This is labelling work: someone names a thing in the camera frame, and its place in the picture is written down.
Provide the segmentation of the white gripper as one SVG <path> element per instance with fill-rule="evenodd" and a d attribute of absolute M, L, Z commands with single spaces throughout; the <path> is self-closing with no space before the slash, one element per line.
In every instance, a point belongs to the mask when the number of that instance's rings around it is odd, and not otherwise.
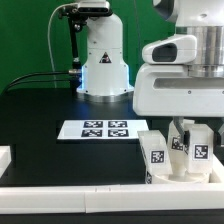
<path fill-rule="evenodd" d="M 191 78 L 181 65 L 143 64 L 138 71 L 133 110 L 139 116 L 170 116 L 178 140 L 189 145 L 182 117 L 224 117 L 224 78 Z M 224 118 L 216 143 L 224 147 Z"/>

